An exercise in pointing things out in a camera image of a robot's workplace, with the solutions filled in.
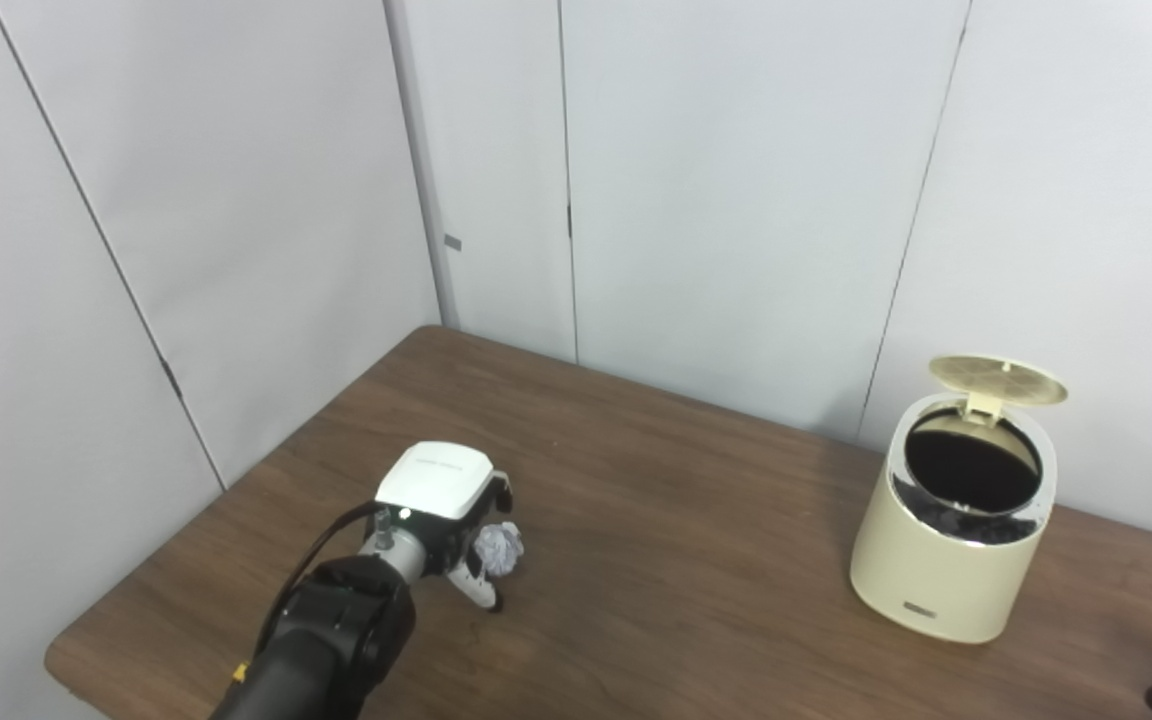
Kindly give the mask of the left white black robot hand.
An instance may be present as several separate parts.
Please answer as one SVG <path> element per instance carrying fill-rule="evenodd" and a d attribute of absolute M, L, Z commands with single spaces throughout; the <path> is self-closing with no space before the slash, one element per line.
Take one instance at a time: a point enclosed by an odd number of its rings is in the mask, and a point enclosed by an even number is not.
<path fill-rule="evenodd" d="M 480 609 L 499 612 L 503 598 L 473 546 L 492 511 L 515 505 L 508 473 L 482 450 L 422 441 L 407 448 L 381 479 L 362 555 L 376 555 L 407 584 L 442 577 Z"/>

